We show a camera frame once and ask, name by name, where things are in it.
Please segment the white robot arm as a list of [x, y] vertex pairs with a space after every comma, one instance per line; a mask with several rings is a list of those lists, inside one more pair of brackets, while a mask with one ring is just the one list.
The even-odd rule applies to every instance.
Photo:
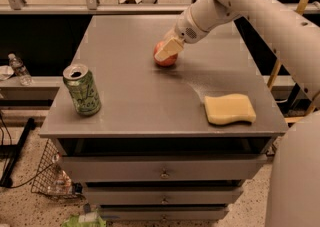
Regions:
[[[320, 27], [277, 0], [197, 0], [179, 17], [156, 54], [164, 62], [219, 25], [242, 16], [320, 106]], [[271, 172], [265, 227], [320, 227], [320, 112], [282, 137]]]

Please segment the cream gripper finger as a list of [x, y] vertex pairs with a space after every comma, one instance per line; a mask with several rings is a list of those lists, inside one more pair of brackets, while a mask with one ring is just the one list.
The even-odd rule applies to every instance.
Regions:
[[160, 41], [156, 45], [154, 57], [157, 61], [163, 62], [183, 50], [183, 41], [172, 37], [167, 40]]

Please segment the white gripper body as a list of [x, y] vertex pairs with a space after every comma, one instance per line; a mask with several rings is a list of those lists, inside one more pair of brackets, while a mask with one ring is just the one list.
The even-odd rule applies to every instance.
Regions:
[[175, 38], [183, 43], [197, 43], [209, 33], [207, 17], [206, 9], [191, 5], [181, 13], [164, 40]]

